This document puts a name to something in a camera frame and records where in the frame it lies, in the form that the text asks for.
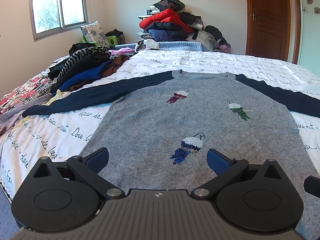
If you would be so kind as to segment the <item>grey sweater navy sleeves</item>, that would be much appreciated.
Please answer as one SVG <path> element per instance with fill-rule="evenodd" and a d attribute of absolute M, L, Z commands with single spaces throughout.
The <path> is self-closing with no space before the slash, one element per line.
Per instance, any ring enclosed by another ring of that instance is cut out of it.
<path fill-rule="evenodd" d="M 233 74 L 159 73 L 109 84 L 112 105 L 79 156 L 105 147 L 99 176 L 125 197 L 101 199 L 65 163 L 40 158 L 12 202 L 17 239 L 319 239 L 317 176 L 281 103 Z M 214 148 L 248 170 L 211 199 Z"/>

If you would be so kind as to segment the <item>floral white pillow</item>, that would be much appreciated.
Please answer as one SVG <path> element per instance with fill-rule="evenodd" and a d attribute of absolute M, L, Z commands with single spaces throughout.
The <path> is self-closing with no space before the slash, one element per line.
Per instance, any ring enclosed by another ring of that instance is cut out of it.
<path fill-rule="evenodd" d="M 110 46 L 98 21 L 82 25 L 80 26 L 80 30 L 87 42 L 97 42 L 99 46 Z"/>

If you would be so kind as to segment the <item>light blue knitted blanket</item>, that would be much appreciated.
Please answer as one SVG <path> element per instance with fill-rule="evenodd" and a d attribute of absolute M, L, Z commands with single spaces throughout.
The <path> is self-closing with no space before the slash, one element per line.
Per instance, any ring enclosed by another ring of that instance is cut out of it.
<path fill-rule="evenodd" d="M 171 41 L 171 42 L 158 42 L 160 50 L 186 50 L 186 51 L 206 51 L 209 50 L 200 42 L 190 41 Z M 119 45 L 110 45 L 109 49 L 119 50 L 121 48 L 129 47 L 135 49 L 136 43 L 126 43 Z"/>

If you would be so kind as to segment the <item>black backpack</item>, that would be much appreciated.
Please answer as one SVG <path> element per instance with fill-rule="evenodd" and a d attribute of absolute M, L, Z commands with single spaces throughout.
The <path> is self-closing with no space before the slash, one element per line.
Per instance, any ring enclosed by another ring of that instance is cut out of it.
<path fill-rule="evenodd" d="M 204 29 L 204 31 L 210 33 L 216 40 L 216 42 L 219 44 L 219 46 L 228 46 L 230 47 L 230 44 L 226 41 L 226 39 L 223 37 L 221 31 L 217 29 L 217 27 L 212 25 L 207 25 Z"/>

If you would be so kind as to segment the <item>red puffer jacket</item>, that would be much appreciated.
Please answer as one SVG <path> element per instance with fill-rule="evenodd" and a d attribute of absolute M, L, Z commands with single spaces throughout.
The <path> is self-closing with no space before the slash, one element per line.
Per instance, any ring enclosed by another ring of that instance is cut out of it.
<path fill-rule="evenodd" d="M 182 27 L 187 34 L 191 34 L 193 32 L 193 29 L 183 23 L 178 14 L 172 9 L 165 9 L 155 15 L 147 17 L 139 23 L 139 27 L 145 30 L 153 22 L 174 23 Z"/>

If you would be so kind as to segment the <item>brown garment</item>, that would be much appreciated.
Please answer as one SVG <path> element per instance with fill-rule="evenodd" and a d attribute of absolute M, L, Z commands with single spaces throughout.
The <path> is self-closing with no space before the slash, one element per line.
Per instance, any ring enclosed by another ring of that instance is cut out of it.
<path fill-rule="evenodd" d="M 117 57 L 115 57 L 113 59 L 112 64 L 109 66 L 109 68 L 107 70 L 105 70 L 103 72 L 103 75 L 100 79 L 102 79 L 103 77 L 108 77 L 108 76 L 111 76 L 112 74 L 115 74 L 117 72 L 117 70 L 123 65 L 123 63 L 129 59 L 130 59 L 130 57 L 127 55 L 118 55 Z M 94 81 L 93 80 L 92 81 L 84 81 L 78 85 L 72 86 L 68 91 L 76 91 L 76 90 L 82 88 L 84 85 L 93 83 Z"/>

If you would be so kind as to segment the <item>aluminium sliding window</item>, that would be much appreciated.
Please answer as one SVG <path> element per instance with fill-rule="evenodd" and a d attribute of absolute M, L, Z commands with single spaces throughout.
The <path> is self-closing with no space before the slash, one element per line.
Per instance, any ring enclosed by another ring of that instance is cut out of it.
<path fill-rule="evenodd" d="M 86 0 L 29 0 L 34 41 L 88 22 Z"/>

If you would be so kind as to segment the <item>white plastic bag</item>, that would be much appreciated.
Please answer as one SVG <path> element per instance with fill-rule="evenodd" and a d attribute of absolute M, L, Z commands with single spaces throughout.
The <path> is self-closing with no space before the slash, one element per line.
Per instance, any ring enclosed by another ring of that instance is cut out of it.
<path fill-rule="evenodd" d="M 153 39 L 139 40 L 135 46 L 135 52 L 141 50 L 159 50 L 159 44 Z"/>

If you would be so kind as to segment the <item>pile of dark clothes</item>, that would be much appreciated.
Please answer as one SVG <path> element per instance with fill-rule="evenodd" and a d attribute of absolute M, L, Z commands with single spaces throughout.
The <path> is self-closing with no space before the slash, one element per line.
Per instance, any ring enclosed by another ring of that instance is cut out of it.
<path fill-rule="evenodd" d="M 201 16 L 191 13 L 179 0 L 161 0 L 150 6 L 145 16 L 139 16 L 137 35 L 156 42 L 199 42 L 204 50 L 231 53 L 231 45 L 221 31 L 212 25 L 203 25 Z"/>

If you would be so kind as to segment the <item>black white zigzag garment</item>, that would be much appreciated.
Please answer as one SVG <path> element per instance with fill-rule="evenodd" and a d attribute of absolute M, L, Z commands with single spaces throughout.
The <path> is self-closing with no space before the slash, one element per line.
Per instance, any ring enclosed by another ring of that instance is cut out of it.
<path fill-rule="evenodd" d="M 62 60 L 58 64 L 56 64 L 53 68 L 50 68 L 48 73 L 48 77 L 53 81 L 56 79 L 60 80 L 63 76 L 67 74 L 67 72 L 81 59 L 88 56 L 97 56 L 98 58 L 102 56 L 106 56 L 110 58 L 111 54 L 108 51 L 107 47 L 104 46 L 91 46 L 84 47 L 77 51 L 75 51 L 72 55 L 70 55 L 67 59 Z"/>

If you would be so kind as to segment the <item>red floral bedsheet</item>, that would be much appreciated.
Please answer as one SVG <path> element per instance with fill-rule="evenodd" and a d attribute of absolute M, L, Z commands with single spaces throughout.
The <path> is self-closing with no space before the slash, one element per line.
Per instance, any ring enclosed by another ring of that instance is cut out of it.
<path fill-rule="evenodd" d="M 49 93 L 53 81 L 38 74 L 1 99 L 1 115 Z"/>

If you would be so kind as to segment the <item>brown wooden door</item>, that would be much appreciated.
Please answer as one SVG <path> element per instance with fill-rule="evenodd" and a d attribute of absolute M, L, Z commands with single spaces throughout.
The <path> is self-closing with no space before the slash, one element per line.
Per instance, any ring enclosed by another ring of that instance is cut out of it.
<path fill-rule="evenodd" d="M 300 0 L 247 0 L 246 54 L 298 63 Z"/>

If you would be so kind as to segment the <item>white script-print bedspread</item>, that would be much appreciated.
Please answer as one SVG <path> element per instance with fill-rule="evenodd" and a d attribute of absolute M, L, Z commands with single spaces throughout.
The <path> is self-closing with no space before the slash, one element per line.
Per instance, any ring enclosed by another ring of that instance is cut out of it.
<path fill-rule="evenodd" d="M 190 50 L 145 50 L 125 61 L 116 73 L 93 81 L 91 87 L 181 69 L 185 72 L 243 74 L 272 87 L 319 98 L 319 78 L 304 67 L 285 61 L 245 55 Z M 12 199 L 39 157 L 64 161 L 80 152 L 97 129 L 109 106 L 92 107 L 24 118 L 35 105 L 49 105 L 68 96 L 58 92 L 1 114 L 1 189 Z"/>

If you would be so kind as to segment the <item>purple garment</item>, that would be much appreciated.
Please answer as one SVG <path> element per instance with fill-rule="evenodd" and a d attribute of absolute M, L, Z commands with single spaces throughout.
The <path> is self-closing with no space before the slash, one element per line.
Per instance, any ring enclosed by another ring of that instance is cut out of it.
<path fill-rule="evenodd" d="M 110 49 L 109 52 L 112 55 L 123 55 L 123 54 L 135 53 L 135 50 L 131 49 L 130 47 L 124 47 L 124 48 L 120 48 L 120 49 Z"/>

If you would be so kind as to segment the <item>royal blue garment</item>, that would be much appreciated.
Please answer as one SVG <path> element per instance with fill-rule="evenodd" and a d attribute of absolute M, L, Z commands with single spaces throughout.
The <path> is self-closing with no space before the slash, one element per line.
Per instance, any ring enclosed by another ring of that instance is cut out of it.
<path fill-rule="evenodd" d="M 76 74 L 67 81 L 63 81 L 63 83 L 58 86 L 58 89 L 62 92 L 65 92 L 68 91 L 72 86 L 78 85 L 84 81 L 94 81 L 100 79 L 103 75 L 103 72 L 109 68 L 112 62 L 113 59 L 103 62 L 97 67 L 87 69 L 79 74 Z"/>

